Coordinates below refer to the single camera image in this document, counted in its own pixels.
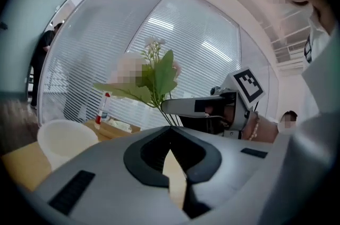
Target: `window blinds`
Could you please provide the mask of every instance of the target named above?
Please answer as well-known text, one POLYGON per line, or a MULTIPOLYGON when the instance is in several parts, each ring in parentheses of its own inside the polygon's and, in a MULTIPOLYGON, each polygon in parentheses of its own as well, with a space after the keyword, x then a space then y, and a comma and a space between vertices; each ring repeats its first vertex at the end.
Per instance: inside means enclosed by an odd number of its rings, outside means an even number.
MULTIPOLYGON (((102 92, 93 89, 93 83, 106 82, 122 54, 140 53, 152 35, 166 40, 163 54, 172 49, 182 67, 173 98, 208 96, 211 87, 219 86, 242 62, 266 91, 260 113, 266 115, 269 104, 276 112, 277 95, 268 93, 275 86, 268 61, 247 33, 207 2, 85 0, 62 26, 45 60, 39 123, 95 118, 102 92)), ((157 109, 131 99, 111 99, 109 113, 142 129, 167 124, 157 109)))

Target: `green leaf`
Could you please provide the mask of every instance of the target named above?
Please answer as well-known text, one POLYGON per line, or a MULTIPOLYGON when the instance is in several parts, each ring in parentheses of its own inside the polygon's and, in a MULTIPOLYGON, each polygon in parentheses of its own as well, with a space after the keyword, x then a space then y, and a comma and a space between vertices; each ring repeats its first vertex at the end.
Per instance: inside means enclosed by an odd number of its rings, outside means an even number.
POLYGON ((151 102, 151 94, 148 87, 137 87, 132 84, 102 84, 95 83, 93 85, 96 89, 102 91, 109 91, 114 96, 127 97, 133 100, 138 100, 144 103, 151 102))
POLYGON ((169 50, 155 65, 155 89, 159 96, 169 93, 177 86, 174 81, 176 69, 172 68, 173 61, 174 53, 169 50))

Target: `bottle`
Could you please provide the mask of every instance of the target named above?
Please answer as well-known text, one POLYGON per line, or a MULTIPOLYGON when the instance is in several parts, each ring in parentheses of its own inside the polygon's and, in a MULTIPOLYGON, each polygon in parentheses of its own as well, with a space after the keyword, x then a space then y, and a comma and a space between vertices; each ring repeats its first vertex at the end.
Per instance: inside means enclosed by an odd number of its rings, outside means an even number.
POLYGON ((108 109, 110 106, 110 94, 108 92, 105 93, 105 95, 102 97, 100 105, 99 105, 99 109, 98 109, 98 113, 97 113, 97 117, 95 120, 95 128, 99 129, 100 128, 100 123, 101 122, 105 122, 109 119, 108 116, 108 109))

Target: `bracelet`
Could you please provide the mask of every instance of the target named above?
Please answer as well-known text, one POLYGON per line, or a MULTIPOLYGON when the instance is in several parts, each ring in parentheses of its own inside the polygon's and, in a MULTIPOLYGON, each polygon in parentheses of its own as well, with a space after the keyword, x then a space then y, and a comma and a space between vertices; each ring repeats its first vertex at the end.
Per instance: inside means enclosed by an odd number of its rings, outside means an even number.
POLYGON ((258 112, 255 112, 255 114, 256 114, 256 125, 254 127, 254 130, 253 130, 251 136, 249 137, 249 141, 251 141, 252 139, 257 137, 257 129, 259 127, 260 117, 259 117, 258 112))

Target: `white cup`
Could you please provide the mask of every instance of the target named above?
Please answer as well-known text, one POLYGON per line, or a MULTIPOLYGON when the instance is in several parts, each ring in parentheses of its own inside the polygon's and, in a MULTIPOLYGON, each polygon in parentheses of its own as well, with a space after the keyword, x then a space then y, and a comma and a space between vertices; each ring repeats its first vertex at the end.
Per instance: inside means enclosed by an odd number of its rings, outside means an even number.
POLYGON ((49 121, 38 131, 38 144, 52 171, 97 142, 93 130, 69 120, 49 121))

